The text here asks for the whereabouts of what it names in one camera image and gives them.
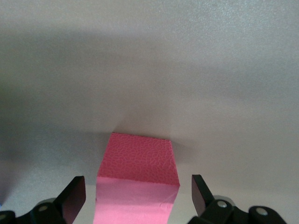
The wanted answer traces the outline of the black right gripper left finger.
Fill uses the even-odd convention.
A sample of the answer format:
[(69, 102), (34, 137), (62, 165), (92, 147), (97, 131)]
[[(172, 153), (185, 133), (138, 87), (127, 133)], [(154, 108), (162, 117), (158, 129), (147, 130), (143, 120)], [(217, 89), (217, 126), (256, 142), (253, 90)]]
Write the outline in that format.
[(72, 224), (86, 201), (85, 178), (76, 176), (53, 202), (43, 202), (17, 217), (12, 210), (0, 212), (2, 224)]

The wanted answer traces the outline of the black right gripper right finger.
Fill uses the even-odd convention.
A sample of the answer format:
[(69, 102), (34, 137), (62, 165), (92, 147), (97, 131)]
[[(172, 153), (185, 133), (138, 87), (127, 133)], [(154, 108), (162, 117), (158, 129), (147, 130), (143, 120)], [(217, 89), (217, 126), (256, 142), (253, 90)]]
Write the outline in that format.
[(197, 215), (190, 224), (285, 224), (273, 209), (252, 206), (242, 211), (224, 199), (215, 199), (201, 175), (192, 175), (192, 201)]

